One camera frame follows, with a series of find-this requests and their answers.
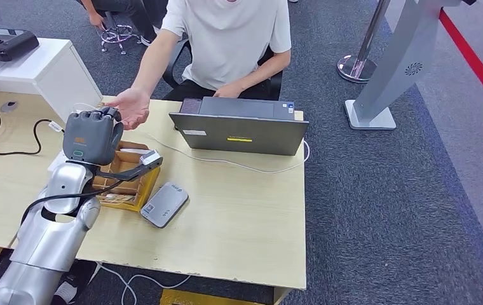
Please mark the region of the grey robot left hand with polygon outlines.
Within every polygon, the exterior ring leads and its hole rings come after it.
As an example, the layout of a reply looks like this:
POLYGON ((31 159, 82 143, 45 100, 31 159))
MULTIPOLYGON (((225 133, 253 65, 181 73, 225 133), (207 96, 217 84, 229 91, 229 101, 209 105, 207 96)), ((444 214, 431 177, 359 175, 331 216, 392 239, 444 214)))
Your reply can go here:
POLYGON ((114 107, 69 115, 62 144, 67 159, 94 165, 110 164, 123 134, 121 114, 114 107))

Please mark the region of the person's right hand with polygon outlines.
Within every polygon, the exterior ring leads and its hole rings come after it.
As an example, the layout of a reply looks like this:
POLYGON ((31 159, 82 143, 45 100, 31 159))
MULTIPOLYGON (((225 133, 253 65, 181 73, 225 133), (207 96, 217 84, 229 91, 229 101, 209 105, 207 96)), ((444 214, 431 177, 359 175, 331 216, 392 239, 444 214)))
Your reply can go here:
POLYGON ((145 90, 129 88, 104 104, 118 109, 125 130, 134 130, 149 117, 150 97, 145 90))

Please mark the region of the person's left hand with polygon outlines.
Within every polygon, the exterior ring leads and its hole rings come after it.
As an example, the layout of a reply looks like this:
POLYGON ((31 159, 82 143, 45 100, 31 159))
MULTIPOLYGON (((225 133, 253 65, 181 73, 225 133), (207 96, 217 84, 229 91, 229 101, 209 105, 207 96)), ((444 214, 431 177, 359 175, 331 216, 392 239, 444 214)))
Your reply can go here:
POLYGON ((245 88, 242 84, 232 82, 218 88, 213 97, 238 98, 244 90, 245 88))

